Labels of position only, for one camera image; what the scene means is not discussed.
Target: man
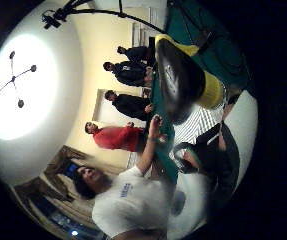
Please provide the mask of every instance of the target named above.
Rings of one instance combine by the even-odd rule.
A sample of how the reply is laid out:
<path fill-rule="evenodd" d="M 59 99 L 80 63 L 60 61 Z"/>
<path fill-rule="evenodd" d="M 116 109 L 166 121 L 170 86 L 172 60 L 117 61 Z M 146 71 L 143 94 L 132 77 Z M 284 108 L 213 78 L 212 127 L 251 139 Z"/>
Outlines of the man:
<path fill-rule="evenodd" d="M 145 46 L 132 47 L 128 49 L 118 46 L 117 52 L 119 54 L 124 54 L 132 62 L 147 61 L 148 57 L 148 48 Z"/>
<path fill-rule="evenodd" d="M 93 134 L 95 143 L 101 148 L 142 152 L 145 144 L 143 129 L 134 127 L 133 122 L 127 123 L 125 127 L 104 128 L 98 128 L 96 124 L 87 122 L 85 132 Z"/>
<path fill-rule="evenodd" d="M 173 186 L 144 178 L 152 164 L 161 123 L 158 116 L 152 118 L 141 159 L 113 180 L 98 169 L 76 169 L 76 190 L 86 198 L 95 197 L 92 219 L 114 240 L 157 240 L 166 233 Z"/>
<path fill-rule="evenodd" d="M 153 104 L 150 99 L 128 94 L 117 95 L 113 90 L 108 90 L 105 99 L 112 102 L 112 105 L 121 113 L 131 118 L 138 118 L 146 121 L 148 115 L 153 111 Z"/>
<path fill-rule="evenodd" d="M 152 81 L 153 69 L 142 62 L 124 61 L 116 64 L 105 62 L 103 68 L 112 72 L 119 82 L 129 86 L 143 87 Z"/>

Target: black jacket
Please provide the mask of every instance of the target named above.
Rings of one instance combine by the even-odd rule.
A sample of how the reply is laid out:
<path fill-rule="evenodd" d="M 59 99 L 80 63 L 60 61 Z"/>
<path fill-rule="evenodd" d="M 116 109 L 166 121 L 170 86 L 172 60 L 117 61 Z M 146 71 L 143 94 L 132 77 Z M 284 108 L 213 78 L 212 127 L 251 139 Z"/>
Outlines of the black jacket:
<path fill-rule="evenodd" d="M 132 47 L 125 51 L 124 53 L 127 58 L 132 62 L 140 62 L 142 60 L 146 60 L 147 54 L 147 47 L 139 46 L 139 47 Z"/>
<path fill-rule="evenodd" d="M 148 114 L 144 111 L 150 104 L 150 99 L 127 94 L 120 94 L 112 103 L 116 109 L 131 118 L 138 118 L 142 121 L 147 120 Z"/>
<path fill-rule="evenodd" d="M 136 87 L 144 86 L 146 64 L 131 61 L 116 63 L 112 73 L 123 84 Z"/>

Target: red shirt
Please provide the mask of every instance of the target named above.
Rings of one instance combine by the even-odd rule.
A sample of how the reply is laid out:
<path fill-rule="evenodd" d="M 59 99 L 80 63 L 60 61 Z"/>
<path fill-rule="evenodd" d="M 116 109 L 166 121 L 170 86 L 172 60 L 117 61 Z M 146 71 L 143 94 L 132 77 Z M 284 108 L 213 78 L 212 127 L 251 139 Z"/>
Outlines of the red shirt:
<path fill-rule="evenodd" d="M 105 127 L 93 133 L 93 138 L 101 148 L 135 152 L 142 131 L 142 128 L 136 127 Z"/>

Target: striped fabric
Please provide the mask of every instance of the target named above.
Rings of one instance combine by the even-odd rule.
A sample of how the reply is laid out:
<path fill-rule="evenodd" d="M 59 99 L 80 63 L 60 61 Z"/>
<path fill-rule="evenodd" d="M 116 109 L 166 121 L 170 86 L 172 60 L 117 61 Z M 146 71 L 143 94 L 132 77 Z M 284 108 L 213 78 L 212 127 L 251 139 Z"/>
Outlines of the striped fabric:
<path fill-rule="evenodd" d="M 181 142 L 195 144 L 198 136 L 221 121 L 222 114 L 222 106 L 215 110 L 207 110 L 198 105 L 194 105 L 188 119 L 180 125 L 174 125 L 175 137 L 173 146 L 176 146 Z M 172 151 L 169 153 L 169 156 L 174 160 Z"/>

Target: lamp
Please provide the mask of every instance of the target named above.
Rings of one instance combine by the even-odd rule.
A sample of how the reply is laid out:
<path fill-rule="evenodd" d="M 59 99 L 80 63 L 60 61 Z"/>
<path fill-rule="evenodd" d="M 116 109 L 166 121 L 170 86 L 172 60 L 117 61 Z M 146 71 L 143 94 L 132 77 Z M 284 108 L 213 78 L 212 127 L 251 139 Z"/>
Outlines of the lamp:
<path fill-rule="evenodd" d="M 14 72 L 14 71 L 13 71 L 13 58 L 14 58 L 14 55 L 15 55 L 15 51 L 12 51 L 11 54 L 10 54 L 10 56 L 9 56 L 9 58 L 11 59 L 12 78 L 11 78 L 11 80 L 8 81 L 3 87 L 0 88 L 0 92 L 1 92 L 9 83 L 13 83 L 14 88 L 15 88 L 15 91 L 16 91 L 16 94 L 17 94 L 17 97 L 18 97 L 18 99 L 19 99 L 17 105 L 18 105 L 19 108 L 22 108 L 22 107 L 24 106 L 24 101 L 23 101 L 22 99 L 20 99 L 20 97 L 19 97 L 19 95 L 18 95 L 18 93 L 17 93 L 17 89 L 16 89 L 16 85 L 15 85 L 15 80 L 16 80 L 19 76 L 21 76 L 21 75 L 23 75 L 23 74 L 25 74 L 25 73 L 27 73 L 27 72 L 29 72 L 29 71 L 35 72 L 35 71 L 36 71 L 36 65 L 32 65 L 30 69 L 23 71 L 22 73 L 20 73 L 20 74 L 17 75 L 17 76 L 14 76 L 14 73 L 13 73 L 13 72 Z"/>

